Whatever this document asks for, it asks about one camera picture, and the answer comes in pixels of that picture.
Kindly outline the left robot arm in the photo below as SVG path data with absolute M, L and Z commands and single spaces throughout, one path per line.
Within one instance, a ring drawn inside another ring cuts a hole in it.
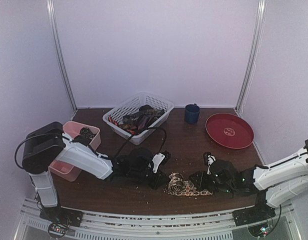
M 73 165 L 101 180 L 121 177 L 146 181 L 153 190 L 168 183 L 168 176 L 160 170 L 170 158 L 168 151 L 153 154 L 139 147 L 121 155 L 125 145 L 123 143 L 114 156 L 99 153 L 82 137 L 72 138 L 65 133 L 62 124 L 55 121 L 28 134 L 16 147 L 14 160 L 17 161 L 18 151 L 22 149 L 22 162 L 16 166 L 31 177 L 41 210 L 55 222 L 61 222 L 66 212 L 61 208 L 48 169 L 53 161 Z

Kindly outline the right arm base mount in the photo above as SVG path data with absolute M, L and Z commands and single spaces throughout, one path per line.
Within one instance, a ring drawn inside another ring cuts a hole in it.
M 264 221 L 268 218 L 273 218 L 276 216 L 276 212 L 275 209 L 271 207 L 254 206 L 235 210 L 232 212 L 232 215 L 235 224 L 238 227 Z

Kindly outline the paisley patterned tie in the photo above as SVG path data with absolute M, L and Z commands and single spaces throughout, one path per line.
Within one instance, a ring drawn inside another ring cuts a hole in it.
M 172 196 L 210 196 L 213 193 L 207 189 L 198 190 L 190 180 L 184 180 L 179 172 L 172 172 L 169 175 L 167 193 Z

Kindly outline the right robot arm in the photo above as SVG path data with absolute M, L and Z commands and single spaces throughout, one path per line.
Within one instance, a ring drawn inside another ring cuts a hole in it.
M 229 192 L 243 197 L 257 195 L 250 217 L 260 221 L 282 203 L 308 190 L 308 139 L 296 153 L 268 165 L 254 165 L 243 171 L 228 160 L 216 159 L 210 152 L 203 155 L 205 171 L 189 176 L 197 190 Z

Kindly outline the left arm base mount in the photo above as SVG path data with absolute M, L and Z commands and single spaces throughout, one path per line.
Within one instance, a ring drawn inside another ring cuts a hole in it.
M 80 227 L 83 212 L 79 210 L 71 210 L 63 207 L 43 207 L 40 210 L 40 218 L 49 220 L 52 223 L 64 226 Z

